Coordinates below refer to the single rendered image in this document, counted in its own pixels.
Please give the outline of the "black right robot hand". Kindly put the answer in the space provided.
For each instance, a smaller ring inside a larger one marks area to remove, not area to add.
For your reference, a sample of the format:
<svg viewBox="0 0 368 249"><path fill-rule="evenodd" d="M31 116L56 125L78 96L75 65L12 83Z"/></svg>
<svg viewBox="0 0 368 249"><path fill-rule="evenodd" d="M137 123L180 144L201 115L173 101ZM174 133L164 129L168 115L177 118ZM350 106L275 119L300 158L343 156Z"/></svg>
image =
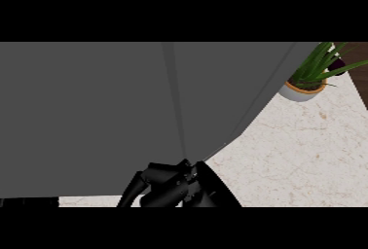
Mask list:
<svg viewBox="0 0 368 249"><path fill-rule="evenodd" d="M118 207L223 207L239 208L241 204L219 175L204 161L182 160L177 165L149 163L137 171L124 190Z"/></svg>

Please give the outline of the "dark grey cabinet door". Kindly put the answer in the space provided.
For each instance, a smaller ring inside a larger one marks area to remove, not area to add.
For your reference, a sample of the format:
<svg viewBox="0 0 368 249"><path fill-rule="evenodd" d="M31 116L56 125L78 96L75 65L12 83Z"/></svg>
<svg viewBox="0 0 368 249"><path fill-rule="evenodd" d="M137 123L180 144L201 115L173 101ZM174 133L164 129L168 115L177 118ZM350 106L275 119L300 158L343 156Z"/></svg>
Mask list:
<svg viewBox="0 0 368 249"><path fill-rule="evenodd" d="M0 197L117 196L183 159L157 43L0 43Z"/></svg>

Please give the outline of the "dark grey cabinet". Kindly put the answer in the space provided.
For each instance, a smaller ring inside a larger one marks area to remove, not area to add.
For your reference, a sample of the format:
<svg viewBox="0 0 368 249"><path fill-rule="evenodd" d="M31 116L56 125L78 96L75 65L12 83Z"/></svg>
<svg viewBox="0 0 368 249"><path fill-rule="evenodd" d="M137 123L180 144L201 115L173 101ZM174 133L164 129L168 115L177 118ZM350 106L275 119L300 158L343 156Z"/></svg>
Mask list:
<svg viewBox="0 0 368 249"><path fill-rule="evenodd" d="M316 47L309 42L165 42L183 157L208 160L239 137Z"/></svg>

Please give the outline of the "black appliance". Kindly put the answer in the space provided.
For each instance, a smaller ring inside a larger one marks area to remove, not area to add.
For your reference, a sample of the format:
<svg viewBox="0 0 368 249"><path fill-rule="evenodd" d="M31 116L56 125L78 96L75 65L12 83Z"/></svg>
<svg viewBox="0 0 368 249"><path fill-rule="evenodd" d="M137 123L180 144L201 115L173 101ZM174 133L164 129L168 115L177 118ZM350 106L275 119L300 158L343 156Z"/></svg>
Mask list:
<svg viewBox="0 0 368 249"><path fill-rule="evenodd" d="M0 207L52 208L58 206L58 197L16 197L0 199Z"/></svg>

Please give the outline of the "green plant in white pot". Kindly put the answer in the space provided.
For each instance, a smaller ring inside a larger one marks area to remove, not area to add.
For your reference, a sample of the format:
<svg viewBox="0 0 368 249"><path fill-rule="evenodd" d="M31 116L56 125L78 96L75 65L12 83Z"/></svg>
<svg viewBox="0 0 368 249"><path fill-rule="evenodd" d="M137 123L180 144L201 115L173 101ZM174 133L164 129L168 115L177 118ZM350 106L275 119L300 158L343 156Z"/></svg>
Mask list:
<svg viewBox="0 0 368 249"><path fill-rule="evenodd" d="M355 62L338 70L330 71L328 67L335 61L335 56L341 59L341 49L347 42L335 45L332 42L321 42L306 57L294 73L287 79L279 90L279 95L293 102L309 101L332 84L328 79L343 75L352 69L368 64L368 60Z"/></svg>

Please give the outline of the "dark purple round object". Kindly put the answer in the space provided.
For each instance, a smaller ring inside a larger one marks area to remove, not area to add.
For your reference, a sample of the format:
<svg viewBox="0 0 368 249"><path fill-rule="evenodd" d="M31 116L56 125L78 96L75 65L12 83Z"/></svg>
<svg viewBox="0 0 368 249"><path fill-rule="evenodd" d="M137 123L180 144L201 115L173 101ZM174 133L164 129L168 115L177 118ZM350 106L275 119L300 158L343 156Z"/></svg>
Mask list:
<svg viewBox="0 0 368 249"><path fill-rule="evenodd" d="M343 60L335 56L335 61L334 61L334 63L330 65L328 70L330 70L330 71L334 71L334 70L341 69L343 67L344 67L344 62L343 62Z"/></svg>

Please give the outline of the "brown wooden panel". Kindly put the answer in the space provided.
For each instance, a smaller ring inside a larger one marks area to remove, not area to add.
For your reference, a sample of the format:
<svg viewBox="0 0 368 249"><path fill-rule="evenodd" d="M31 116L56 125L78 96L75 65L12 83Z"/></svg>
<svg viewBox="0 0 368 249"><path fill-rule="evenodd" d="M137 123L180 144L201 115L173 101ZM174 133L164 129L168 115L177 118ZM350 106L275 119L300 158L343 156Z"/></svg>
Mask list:
<svg viewBox="0 0 368 249"><path fill-rule="evenodd" d="M349 42L341 49L341 60L346 65L368 60L368 42ZM368 64L352 69L349 76L353 81L362 102L368 108Z"/></svg>

